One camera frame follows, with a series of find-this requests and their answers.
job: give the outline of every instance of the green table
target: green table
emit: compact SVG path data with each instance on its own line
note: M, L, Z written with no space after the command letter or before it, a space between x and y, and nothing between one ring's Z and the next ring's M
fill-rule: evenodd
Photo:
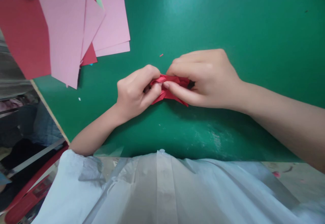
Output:
M223 48L244 81L325 107L325 0L125 4L130 52L82 67L77 90L50 76L35 79L69 140L116 102L119 79L146 64L164 74L174 58L200 49ZM133 157L161 148L178 158L299 160L246 115L173 100L117 128L97 155Z

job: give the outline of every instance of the forearm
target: forearm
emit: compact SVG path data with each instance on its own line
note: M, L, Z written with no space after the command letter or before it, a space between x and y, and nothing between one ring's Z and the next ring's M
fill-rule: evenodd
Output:
M111 132L124 122L125 120L119 116L114 105L85 127L74 138L69 149L79 155L92 155L105 142Z
M245 83L238 111L251 116L298 157L325 173L325 109Z

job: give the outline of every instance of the right hand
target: right hand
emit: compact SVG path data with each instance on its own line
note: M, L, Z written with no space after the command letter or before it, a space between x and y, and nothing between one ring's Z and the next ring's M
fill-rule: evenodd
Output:
M187 77L195 86L188 90L168 81L163 86L194 106L235 109L245 84L223 49L194 51L175 59L167 75Z

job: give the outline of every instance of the hand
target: hand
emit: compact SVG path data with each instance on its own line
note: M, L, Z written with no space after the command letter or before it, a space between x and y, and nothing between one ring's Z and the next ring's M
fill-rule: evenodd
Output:
M163 86L186 103L200 107L235 109L244 84L223 49L182 55L173 61L166 74L194 81L191 90L170 81Z
M146 65L117 82L118 98L114 105L123 122L140 115L161 93L161 83L150 82L160 76L158 68Z

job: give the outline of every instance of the pink paper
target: pink paper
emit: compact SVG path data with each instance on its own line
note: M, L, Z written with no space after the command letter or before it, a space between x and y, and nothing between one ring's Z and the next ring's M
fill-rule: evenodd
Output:
M105 11L97 4L95 0L86 0L85 31L81 59L84 57L87 49L94 39L98 28L104 19L104 16Z
M95 51L130 41L124 0L102 0L106 16L93 40Z
M118 53L123 53L123 52L128 52L130 51L130 42L125 42L121 44L117 44L105 49L101 49L98 51L95 51L96 57L99 56L105 56L105 55L113 55L113 54L118 54Z
M48 26L51 74L77 88L86 0L40 0Z

